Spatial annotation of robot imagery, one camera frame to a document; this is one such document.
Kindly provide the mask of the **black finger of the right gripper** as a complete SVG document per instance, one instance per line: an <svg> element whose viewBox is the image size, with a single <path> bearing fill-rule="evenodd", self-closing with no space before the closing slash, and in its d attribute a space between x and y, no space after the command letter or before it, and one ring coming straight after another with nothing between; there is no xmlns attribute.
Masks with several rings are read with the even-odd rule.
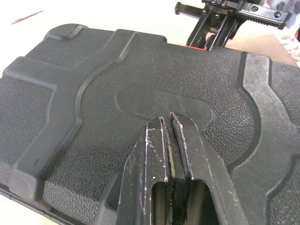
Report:
<svg viewBox="0 0 300 225"><path fill-rule="evenodd" d="M239 21L235 18L225 18L216 34L211 35L208 40L208 50L211 51L214 47L225 47L229 39L232 39Z"/></svg>
<svg viewBox="0 0 300 225"><path fill-rule="evenodd" d="M210 51L215 45L222 22L221 14L203 14L191 33L191 46Z"/></svg>

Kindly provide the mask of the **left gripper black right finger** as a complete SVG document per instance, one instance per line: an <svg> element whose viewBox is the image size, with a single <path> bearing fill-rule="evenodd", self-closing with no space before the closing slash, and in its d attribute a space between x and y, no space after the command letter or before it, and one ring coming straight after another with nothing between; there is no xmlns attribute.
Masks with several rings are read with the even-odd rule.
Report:
<svg viewBox="0 0 300 225"><path fill-rule="evenodd" d="M187 172L184 225L248 225L223 159L190 117L172 112L170 119Z"/></svg>

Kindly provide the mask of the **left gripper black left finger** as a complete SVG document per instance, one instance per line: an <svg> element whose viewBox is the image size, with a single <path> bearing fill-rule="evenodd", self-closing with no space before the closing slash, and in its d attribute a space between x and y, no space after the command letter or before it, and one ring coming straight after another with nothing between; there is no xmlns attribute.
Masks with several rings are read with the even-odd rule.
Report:
<svg viewBox="0 0 300 225"><path fill-rule="evenodd" d="M166 134L162 117L146 123L124 166L116 225L165 225Z"/></svg>

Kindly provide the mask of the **black plastic tool case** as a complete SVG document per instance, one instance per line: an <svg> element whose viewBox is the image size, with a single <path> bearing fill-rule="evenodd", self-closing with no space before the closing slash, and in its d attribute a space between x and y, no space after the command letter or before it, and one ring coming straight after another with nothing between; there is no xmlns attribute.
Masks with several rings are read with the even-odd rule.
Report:
<svg viewBox="0 0 300 225"><path fill-rule="evenodd" d="M62 225L116 225L125 163L165 122L165 225L184 225L172 112L223 159L248 225L300 225L300 68L163 36L65 24L0 78L0 195Z"/></svg>

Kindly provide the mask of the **thin red stick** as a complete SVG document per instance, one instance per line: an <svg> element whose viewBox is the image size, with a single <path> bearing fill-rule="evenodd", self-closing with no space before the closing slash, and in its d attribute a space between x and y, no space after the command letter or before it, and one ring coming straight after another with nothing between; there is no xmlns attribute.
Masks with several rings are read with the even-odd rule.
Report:
<svg viewBox="0 0 300 225"><path fill-rule="evenodd" d="M23 20L26 20L26 19L28 19L28 18L30 18L30 17L32 17L32 16L38 15L38 14L40 14L40 13L42 13L42 12L43 12L43 10L42 10L42 11L39 11L39 12L36 12L36 13L33 13L33 14L31 14L31 15L24 16L24 17L22 17L22 18L18 18L18 19L16 19L16 20L12 21L10 24L16 24L16 23L19 23L19 22L21 22L21 21L23 21Z"/></svg>

